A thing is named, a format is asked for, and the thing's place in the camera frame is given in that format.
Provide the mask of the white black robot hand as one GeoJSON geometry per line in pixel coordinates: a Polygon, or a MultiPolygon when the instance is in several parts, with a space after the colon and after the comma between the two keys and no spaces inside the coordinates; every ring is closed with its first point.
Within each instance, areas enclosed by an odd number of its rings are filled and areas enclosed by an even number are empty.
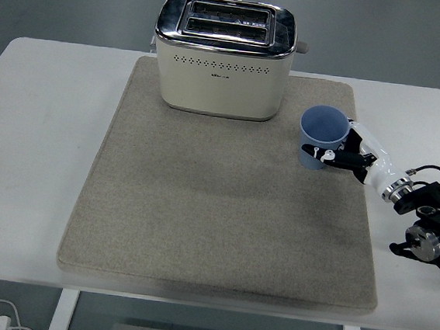
{"type": "Polygon", "coordinates": [[[350,119],[350,131],[338,149],[303,143],[301,150],[323,165],[351,171],[357,180],[381,194],[410,185],[408,174],[394,166],[389,154],[360,122],[350,119]]]}

